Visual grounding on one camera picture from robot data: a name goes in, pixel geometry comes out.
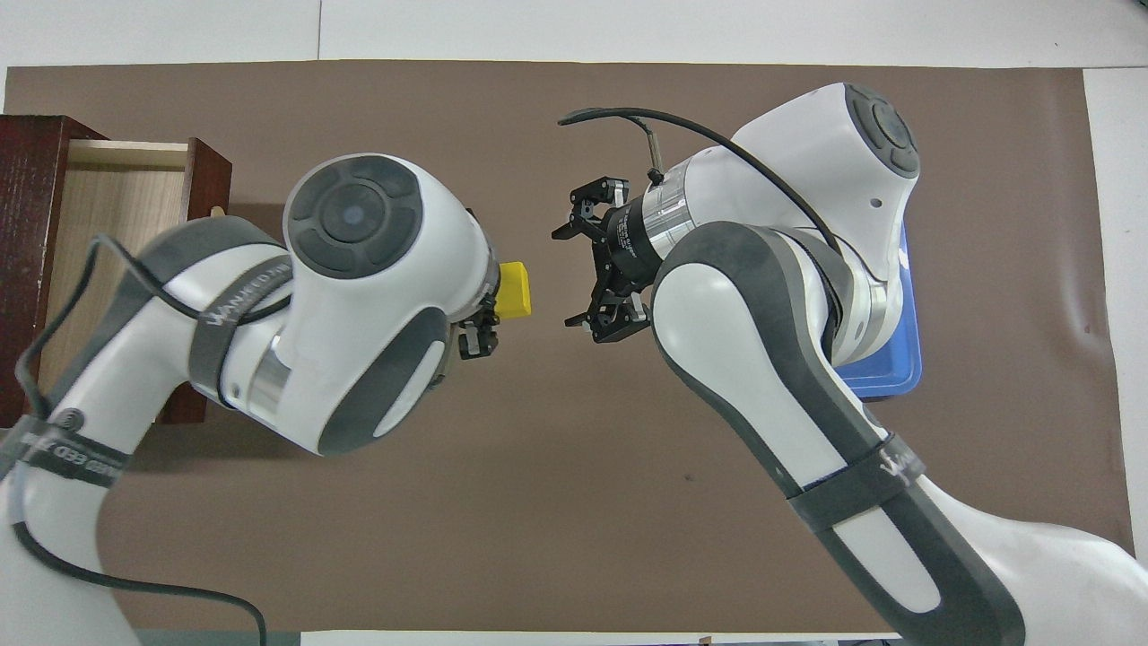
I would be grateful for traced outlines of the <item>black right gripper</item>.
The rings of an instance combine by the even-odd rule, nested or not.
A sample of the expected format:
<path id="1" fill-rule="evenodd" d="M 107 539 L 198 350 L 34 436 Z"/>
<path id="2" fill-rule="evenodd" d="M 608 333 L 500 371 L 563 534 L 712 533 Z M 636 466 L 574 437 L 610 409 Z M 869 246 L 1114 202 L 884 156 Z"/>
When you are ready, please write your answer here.
<path id="1" fill-rule="evenodd" d="M 565 327 L 581 327 L 595 343 L 616 343 L 651 326 L 651 314 L 642 293 L 656 282 L 664 258 L 649 241 L 642 202 L 625 202 L 629 181 L 602 177 L 571 190 L 569 221 L 551 232 L 556 240 L 579 233 L 592 240 L 597 282 L 585 312 L 563 320 Z M 600 217 L 598 205 L 610 207 Z"/>

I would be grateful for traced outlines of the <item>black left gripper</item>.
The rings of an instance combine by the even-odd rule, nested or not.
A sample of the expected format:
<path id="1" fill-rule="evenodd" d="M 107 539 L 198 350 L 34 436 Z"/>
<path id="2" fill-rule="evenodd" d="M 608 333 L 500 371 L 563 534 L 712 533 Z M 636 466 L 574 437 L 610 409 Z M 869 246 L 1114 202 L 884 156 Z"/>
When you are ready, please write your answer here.
<path id="1" fill-rule="evenodd" d="M 501 266 L 495 255 L 487 257 L 483 282 L 480 285 L 475 311 L 467 319 L 459 320 L 458 352 L 460 360 L 473 360 L 475 357 L 491 356 L 499 347 L 499 336 L 495 328 L 501 322 L 497 316 L 497 294 L 501 289 Z"/>

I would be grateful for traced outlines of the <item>yellow block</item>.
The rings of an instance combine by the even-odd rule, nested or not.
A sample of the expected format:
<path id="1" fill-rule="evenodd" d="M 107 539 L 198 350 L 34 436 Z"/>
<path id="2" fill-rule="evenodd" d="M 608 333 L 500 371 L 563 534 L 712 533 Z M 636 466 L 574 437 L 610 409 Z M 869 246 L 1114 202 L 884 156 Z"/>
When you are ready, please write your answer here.
<path id="1" fill-rule="evenodd" d="M 520 260 L 499 265 L 501 282 L 495 298 L 495 312 L 501 319 L 520 319 L 532 316 L 532 290 L 528 270 Z"/>

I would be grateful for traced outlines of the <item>wooden drawer with white handle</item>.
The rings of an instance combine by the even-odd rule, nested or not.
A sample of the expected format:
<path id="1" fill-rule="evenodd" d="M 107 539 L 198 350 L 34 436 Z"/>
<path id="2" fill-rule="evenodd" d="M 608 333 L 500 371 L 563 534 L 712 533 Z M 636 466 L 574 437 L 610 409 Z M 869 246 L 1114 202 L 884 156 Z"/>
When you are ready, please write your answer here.
<path id="1" fill-rule="evenodd" d="M 55 238 L 47 319 L 65 305 L 82 277 L 91 238 L 106 233 L 133 255 L 152 238 L 192 218 L 228 208 L 232 162 L 209 143 L 86 142 L 73 140 L 68 155 Z M 101 249 L 90 287 L 39 356 L 44 394 L 63 376 L 109 308 L 124 268 Z M 201 423 L 205 399 L 179 386 L 161 410 L 160 423 Z"/>

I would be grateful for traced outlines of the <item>brown table mat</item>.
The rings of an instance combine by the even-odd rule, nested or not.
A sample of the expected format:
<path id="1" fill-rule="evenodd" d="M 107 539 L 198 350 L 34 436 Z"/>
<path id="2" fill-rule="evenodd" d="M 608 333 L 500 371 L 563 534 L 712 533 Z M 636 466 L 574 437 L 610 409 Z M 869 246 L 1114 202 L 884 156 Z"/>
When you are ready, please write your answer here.
<path id="1" fill-rule="evenodd" d="M 835 81 L 882 92 L 918 143 L 906 212 L 924 355 L 870 408 L 936 485 L 1002 517 L 1133 548 L 1083 71 L 326 61 L 13 68 L 3 109 L 135 142 L 197 137 L 230 209 L 274 236 L 324 159 L 414 161 L 472 208 L 534 312 L 501 324 L 396 430 L 308 454 L 218 407 L 147 433 L 100 512 L 114 575 L 218 589 L 276 630 L 877 633 L 882 618 L 649 330 L 563 320 L 594 283 L 557 241 L 569 194 L 647 179 L 647 142 L 592 106 L 734 134 Z"/>

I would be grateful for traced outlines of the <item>blue plastic tray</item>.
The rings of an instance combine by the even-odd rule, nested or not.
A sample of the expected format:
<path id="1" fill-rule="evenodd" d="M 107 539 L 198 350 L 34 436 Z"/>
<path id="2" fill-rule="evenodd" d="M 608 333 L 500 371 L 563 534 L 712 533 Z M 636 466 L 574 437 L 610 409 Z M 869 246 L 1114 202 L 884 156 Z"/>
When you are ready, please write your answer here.
<path id="1" fill-rule="evenodd" d="M 903 303 L 895 330 L 872 355 L 835 369 L 861 399 L 887 399 L 908 394 L 918 386 L 923 373 L 918 311 L 906 229 L 900 232 L 898 258 Z"/>

